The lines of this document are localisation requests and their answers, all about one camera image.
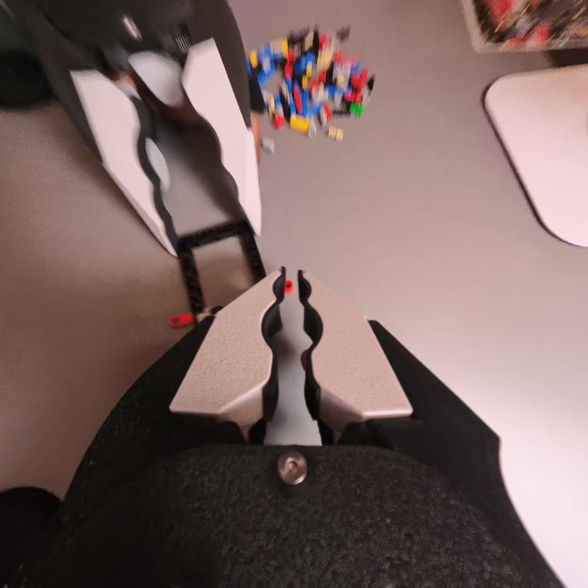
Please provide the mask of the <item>pile of small lego pieces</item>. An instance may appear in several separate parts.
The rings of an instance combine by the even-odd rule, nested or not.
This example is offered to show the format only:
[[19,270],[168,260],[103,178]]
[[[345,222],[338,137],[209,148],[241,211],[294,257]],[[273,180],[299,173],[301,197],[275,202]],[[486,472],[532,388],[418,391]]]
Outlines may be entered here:
[[291,32],[251,49],[247,73],[262,96],[261,113],[276,130],[341,142],[338,119],[363,117],[376,77],[358,55],[345,54],[350,26]]

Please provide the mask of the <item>colourful sticker sheet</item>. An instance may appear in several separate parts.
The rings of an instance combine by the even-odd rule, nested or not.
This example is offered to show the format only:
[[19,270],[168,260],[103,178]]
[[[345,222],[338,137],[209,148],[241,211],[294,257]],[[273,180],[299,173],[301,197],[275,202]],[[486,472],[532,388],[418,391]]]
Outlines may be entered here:
[[478,53],[587,48],[587,1],[460,1]]

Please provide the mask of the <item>white book stand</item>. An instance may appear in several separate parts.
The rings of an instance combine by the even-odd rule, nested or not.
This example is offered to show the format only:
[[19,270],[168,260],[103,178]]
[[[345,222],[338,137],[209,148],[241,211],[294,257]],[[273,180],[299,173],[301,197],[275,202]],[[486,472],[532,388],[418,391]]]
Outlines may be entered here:
[[541,224],[587,247],[587,65],[500,77],[483,105]]

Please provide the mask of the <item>black lego frame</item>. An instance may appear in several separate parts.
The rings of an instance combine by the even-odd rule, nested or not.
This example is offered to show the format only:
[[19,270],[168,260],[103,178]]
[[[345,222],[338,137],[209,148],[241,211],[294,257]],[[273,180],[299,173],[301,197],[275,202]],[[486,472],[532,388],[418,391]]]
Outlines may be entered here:
[[194,250],[229,238],[239,239],[254,278],[254,283],[266,277],[266,270],[261,259],[253,229],[246,220],[219,224],[179,237],[176,243],[176,253],[183,283],[187,291],[189,308],[195,323],[199,323],[201,320],[212,316],[215,311],[213,307],[206,305]]

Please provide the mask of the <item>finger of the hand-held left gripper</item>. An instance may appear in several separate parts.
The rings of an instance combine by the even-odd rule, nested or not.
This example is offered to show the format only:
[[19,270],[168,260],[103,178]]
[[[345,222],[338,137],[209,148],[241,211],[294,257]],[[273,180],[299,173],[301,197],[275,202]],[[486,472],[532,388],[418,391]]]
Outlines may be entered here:
[[222,164],[236,185],[239,205],[259,236],[262,201],[254,133],[245,124],[213,38],[189,49],[181,82],[195,111],[215,132]]
[[164,203],[171,177],[143,100],[130,84],[95,70],[70,76],[102,165],[154,237],[177,256],[178,235]]

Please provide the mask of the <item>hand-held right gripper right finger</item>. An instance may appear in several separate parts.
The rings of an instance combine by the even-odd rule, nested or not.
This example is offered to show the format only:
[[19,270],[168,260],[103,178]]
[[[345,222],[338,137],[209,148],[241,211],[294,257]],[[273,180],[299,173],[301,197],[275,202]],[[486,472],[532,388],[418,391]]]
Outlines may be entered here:
[[336,443],[350,425],[410,418],[413,407],[367,317],[305,270],[298,292],[311,339],[305,402],[321,442]]

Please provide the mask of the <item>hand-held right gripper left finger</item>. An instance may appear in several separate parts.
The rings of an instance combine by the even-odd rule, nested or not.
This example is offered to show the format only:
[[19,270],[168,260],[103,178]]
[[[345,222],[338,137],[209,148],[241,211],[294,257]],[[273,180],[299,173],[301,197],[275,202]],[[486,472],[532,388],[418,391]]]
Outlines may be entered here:
[[264,441],[279,397],[274,338],[282,330],[285,286],[282,267],[215,315],[171,413],[233,423],[246,440]]

